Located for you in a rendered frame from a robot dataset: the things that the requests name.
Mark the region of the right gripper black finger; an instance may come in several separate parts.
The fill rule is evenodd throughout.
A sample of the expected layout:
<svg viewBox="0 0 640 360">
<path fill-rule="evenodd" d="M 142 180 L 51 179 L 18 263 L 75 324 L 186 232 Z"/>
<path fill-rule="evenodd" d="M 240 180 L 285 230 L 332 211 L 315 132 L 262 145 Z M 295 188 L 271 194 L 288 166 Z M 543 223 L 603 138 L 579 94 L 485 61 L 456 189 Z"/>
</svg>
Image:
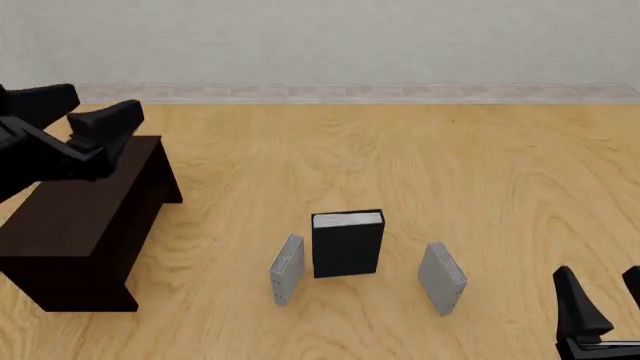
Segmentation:
<svg viewBox="0 0 640 360">
<path fill-rule="evenodd" d="M 623 274 L 625 286 L 635 301 L 640 301 L 640 266 L 631 266 Z"/>
<path fill-rule="evenodd" d="M 600 342 L 602 335 L 614 329 L 568 266 L 560 266 L 553 273 L 553 282 L 558 307 L 557 341 L 572 338 L 577 342 Z"/>
</svg>

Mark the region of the dark brown wooden cabinet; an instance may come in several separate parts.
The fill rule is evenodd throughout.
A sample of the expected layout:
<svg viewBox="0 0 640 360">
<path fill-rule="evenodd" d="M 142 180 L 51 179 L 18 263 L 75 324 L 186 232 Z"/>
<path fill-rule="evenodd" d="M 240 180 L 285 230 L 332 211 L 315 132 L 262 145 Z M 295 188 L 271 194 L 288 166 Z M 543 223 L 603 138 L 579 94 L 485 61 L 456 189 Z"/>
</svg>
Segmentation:
<svg viewBox="0 0 640 360">
<path fill-rule="evenodd" d="M 35 188 L 0 226 L 0 273 L 43 311 L 137 311 L 127 278 L 161 207 L 182 200 L 161 138 L 133 137 L 107 179 Z"/>
</svg>

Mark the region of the black book with white pages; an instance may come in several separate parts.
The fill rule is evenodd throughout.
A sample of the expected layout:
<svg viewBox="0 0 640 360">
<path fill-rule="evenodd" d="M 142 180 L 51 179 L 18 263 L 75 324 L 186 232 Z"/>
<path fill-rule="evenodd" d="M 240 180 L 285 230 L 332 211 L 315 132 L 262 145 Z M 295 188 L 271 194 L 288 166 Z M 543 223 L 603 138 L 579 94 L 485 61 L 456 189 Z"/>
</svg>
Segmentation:
<svg viewBox="0 0 640 360">
<path fill-rule="evenodd" d="M 311 224 L 315 278 L 377 271 L 385 229 L 381 209 L 316 213 Z"/>
</svg>

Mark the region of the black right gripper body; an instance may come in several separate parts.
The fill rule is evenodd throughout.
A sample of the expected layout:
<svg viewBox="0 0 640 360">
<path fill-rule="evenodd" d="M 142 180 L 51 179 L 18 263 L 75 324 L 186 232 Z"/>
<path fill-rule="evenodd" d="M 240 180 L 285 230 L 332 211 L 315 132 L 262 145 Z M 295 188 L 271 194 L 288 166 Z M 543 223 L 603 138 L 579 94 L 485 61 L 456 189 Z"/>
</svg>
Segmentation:
<svg viewBox="0 0 640 360">
<path fill-rule="evenodd" d="M 640 340 L 585 343 L 558 337 L 556 350 L 561 360 L 640 360 Z"/>
</svg>

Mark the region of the grey book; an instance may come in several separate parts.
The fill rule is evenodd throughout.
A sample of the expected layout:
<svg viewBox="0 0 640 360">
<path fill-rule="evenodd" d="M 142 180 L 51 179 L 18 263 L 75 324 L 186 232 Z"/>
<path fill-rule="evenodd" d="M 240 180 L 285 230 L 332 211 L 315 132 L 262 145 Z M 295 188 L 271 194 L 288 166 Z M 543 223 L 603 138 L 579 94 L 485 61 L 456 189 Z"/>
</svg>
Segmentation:
<svg viewBox="0 0 640 360">
<path fill-rule="evenodd" d="M 442 242 L 427 245 L 418 279 L 441 316 L 452 313 L 468 283 L 468 278 Z"/>
<path fill-rule="evenodd" d="M 274 302 L 285 306 L 305 272 L 304 237 L 291 233 L 269 268 Z"/>
</svg>

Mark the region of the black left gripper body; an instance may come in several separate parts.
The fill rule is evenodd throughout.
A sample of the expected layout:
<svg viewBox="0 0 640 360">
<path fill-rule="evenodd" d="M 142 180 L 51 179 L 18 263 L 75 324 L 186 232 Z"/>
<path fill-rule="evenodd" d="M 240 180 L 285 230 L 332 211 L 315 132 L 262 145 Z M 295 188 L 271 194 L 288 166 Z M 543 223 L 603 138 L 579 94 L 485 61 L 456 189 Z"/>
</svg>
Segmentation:
<svg viewBox="0 0 640 360">
<path fill-rule="evenodd" d="M 15 116 L 0 116 L 0 203 L 35 182 L 105 179 L 117 161 L 116 146 L 78 148 Z"/>
</svg>

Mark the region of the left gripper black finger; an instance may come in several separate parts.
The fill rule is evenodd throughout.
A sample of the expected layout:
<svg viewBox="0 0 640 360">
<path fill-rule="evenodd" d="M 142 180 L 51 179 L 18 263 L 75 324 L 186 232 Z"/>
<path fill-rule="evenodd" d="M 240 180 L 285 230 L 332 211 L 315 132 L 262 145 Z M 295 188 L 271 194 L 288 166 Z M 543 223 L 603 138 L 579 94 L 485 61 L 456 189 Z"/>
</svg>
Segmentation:
<svg viewBox="0 0 640 360">
<path fill-rule="evenodd" d="M 9 90 L 0 84 L 0 116 L 15 116 L 44 130 L 80 105 L 70 83 Z"/>
<path fill-rule="evenodd" d="M 114 166 L 144 121 L 144 113 L 140 101 L 127 100 L 100 110 L 68 113 L 66 118 L 72 130 L 67 144 L 85 154 L 102 149 Z"/>
</svg>

